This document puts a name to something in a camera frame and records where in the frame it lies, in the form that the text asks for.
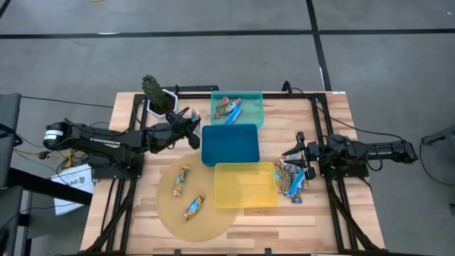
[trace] translucent yellow tray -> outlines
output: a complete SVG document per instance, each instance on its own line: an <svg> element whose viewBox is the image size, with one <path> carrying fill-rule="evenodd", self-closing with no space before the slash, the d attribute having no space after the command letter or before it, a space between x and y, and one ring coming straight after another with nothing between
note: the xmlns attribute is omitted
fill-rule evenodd
<svg viewBox="0 0 455 256"><path fill-rule="evenodd" d="M217 164L215 205L218 208L276 207L273 163Z"/></svg>

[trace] wooden table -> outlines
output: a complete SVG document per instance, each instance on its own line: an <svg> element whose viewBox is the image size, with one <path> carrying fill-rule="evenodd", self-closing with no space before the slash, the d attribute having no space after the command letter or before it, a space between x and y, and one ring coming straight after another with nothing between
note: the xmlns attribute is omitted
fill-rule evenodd
<svg viewBox="0 0 455 256"><path fill-rule="evenodd" d="M117 94L110 129L121 131L128 127L133 97L133 92ZM327 98L331 116L353 125L346 95L327 92ZM179 100L179 106L181 109L186 106L196 108L200 111L203 124L210 124L210 100ZM261 161L275 161L281 153L294 147L298 131L305 133L306 142L316 141L308 100L264 99L264 114L265 122L259 130ZM155 122L149 114L147 126ZM356 139L354 129L337 122L333 122L333 129L335 134ZM337 252L326 186L320 176L310 181L309 189L302 193L303 203L300 205L292 204L289 198L279 195L276 208L241 210L234 224L216 239L207 242L176 239L163 226L156 212L156 187L169 165L191 152L193 150L184 139L172 150L166 149L159 154L145 153L143 176L137 182L127 253L173 253L174 249L182 249L182 253L264 253L266 247L270 247L273 253ZM312 165L319 172L318 164L313 162ZM384 247L369 187L359 178L346 178L345 182L354 219L377 246ZM103 180L95 186L81 250L89 247L100 234L110 184L111 180ZM342 217L340 222L345 247L349 248L346 223ZM114 249L119 247L122 225L123 220L120 220Z"/></svg>

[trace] concrete floor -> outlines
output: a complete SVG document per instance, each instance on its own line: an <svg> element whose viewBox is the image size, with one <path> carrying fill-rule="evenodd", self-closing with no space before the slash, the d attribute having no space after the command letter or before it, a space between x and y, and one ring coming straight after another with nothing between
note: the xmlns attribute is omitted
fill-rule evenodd
<svg viewBox="0 0 455 256"><path fill-rule="evenodd" d="M317 0L314 8L319 29L455 28L450 0ZM303 0L13 0L1 17L0 33L308 29L308 17ZM332 88L347 92L357 127L399 134L418 150L420 137L454 124L454 34L321 40ZM302 90L322 90L312 36L0 40L0 93L113 105L117 92L139 91L146 73L164 86L279 90L289 80ZM18 133L39 144L46 124L64 117L108 121L111 111L23 99ZM390 140L358 136L364 142ZM455 161L444 142L424 148L424 159L435 177L455 183ZM17 156L13 166L52 175ZM418 163L392 162L371 173L371 184L389 250L453 255L454 187L433 182ZM52 200L37 203L49 206ZM80 209L59 220L69 226L36 227L36 234L56 233L35 239L32 255L77 252L85 219L86 210Z"/></svg>

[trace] plastic bin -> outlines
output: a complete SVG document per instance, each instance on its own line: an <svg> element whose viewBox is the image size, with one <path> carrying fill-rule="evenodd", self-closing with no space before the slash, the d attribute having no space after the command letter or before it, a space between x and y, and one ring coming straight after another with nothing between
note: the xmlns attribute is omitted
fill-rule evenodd
<svg viewBox="0 0 455 256"><path fill-rule="evenodd" d="M221 103L221 99L228 97L229 100L236 100L240 98L242 101L240 107L242 113L237 118L234 124L254 124L257 128L264 124L264 101L262 99L262 92L212 92L211 107L210 107L210 122L211 124L224 124L229 114L221 116L221 118L213 118L215 109Z"/></svg>
<svg viewBox="0 0 455 256"><path fill-rule="evenodd" d="M259 141L254 124L205 125L202 128L202 162L206 166L254 163L259 159Z"/></svg>
<svg viewBox="0 0 455 256"><path fill-rule="evenodd" d="M276 207L278 205L273 163L217 164L217 208Z"/></svg>

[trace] translucent teal tray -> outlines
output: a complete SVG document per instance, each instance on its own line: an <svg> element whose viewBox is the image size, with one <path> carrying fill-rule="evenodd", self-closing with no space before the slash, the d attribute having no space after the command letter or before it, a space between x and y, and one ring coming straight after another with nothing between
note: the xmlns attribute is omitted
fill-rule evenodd
<svg viewBox="0 0 455 256"><path fill-rule="evenodd" d="M212 92L212 103L210 107L210 122L212 124L224 124L229 114L221 116L220 119L213 118L215 109L221 103L223 97L228 97L229 100L240 98L242 101L240 106L242 113L237 118L234 124L255 124L257 128L264 124L264 101L262 92Z"/></svg>

